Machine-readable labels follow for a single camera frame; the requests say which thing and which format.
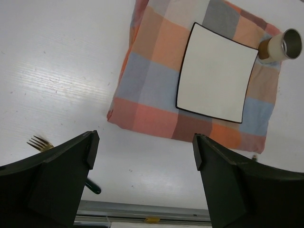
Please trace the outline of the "square white plate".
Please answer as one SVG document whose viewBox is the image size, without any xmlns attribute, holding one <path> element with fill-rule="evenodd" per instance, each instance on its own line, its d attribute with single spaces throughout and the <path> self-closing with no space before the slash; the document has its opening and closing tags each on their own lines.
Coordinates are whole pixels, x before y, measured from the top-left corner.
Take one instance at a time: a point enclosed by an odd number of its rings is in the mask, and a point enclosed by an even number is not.
<svg viewBox="0 0 304 228">
<path fill-rule="evenodd" d="M 257 54 L 256 48 L 193 23 L 180 68 L 176 108 L 242 123 Z"/>
</svg>

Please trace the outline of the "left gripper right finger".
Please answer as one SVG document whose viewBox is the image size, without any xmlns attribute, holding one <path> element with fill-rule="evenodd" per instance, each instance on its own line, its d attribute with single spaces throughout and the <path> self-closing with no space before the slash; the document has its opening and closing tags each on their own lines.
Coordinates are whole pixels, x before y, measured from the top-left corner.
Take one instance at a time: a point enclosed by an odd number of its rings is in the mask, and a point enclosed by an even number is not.
<svg viewBox="0 0 304 228">
<path fill-rule="evenodd" d="M 214 228 L 301 228 L 304 175 L 264 165 L 209 137 L 192 141 Z"/>
</svg>

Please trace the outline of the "metal cup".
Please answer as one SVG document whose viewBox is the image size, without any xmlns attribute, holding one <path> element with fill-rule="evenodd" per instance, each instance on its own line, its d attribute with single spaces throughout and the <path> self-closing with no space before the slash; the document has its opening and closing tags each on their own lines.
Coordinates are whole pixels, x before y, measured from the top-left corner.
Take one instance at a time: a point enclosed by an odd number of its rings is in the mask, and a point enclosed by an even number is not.
<svg viewBox="0 0 304 228">
<path fill-rule="evenodd" d="M 302 49 L 300 33 L 290 28 L 284 33 L 263 40 L 258 46 L 258 59 L 264 64 L 293 60 L 300 56 Z"/>
</svg>

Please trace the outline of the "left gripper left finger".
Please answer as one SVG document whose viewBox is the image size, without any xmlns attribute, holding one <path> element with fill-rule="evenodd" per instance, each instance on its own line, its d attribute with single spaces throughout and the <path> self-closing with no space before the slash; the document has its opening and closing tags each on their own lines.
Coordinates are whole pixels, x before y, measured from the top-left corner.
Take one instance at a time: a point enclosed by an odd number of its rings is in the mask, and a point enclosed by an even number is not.
<svg viewBox="0 0 304 228">
<path fill-rule="evenodd" d="M 88 131 L 50 150 L 1 166 L 1 227 L 73 226 L 98 144 L 97 131 Z"/>
</svg>

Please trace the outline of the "checkered orange blue cloth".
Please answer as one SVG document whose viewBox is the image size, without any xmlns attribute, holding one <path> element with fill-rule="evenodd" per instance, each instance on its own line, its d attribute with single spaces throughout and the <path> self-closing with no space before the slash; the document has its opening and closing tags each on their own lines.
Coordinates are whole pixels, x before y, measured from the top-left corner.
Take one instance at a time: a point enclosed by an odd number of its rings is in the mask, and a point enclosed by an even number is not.
<svg viewBox="0 0 304 228">
<path fill-rule="evenodd" d="M 226 0 L 136 1 L 129 49 L 107 120 L 126 130 L 185 142 L 200 133 L 231 149 L 262 153 L 281 63 L 255 62 L 240 124 L 179 110 L 179 71 L 194 23 L 252 48 L 280 32 Z"/>
</svg>

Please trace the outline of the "gold fork green handle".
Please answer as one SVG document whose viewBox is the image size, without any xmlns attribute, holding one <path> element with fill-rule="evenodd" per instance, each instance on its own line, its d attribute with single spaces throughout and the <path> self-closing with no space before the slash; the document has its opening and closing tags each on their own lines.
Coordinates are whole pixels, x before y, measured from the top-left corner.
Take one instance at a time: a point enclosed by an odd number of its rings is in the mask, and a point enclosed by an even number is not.
<svg viewBox="0 0 304 228">
<path fill-rule="evenodd" d="M 35 148 L 39 152 L 45 152 L 47 150 L 54 148 L 54 145 L 52 145 L 49 141 L 47 141 L 43 138 L 40 138 L 38 136 L 33 136 L 27 142 L 27 144 L 30 145 L 31 147 Z M 99 195 L 102 192 L 102 189 L 89 178 L 86 179 L 85 186 L 96 195 Z"/>
</svg>

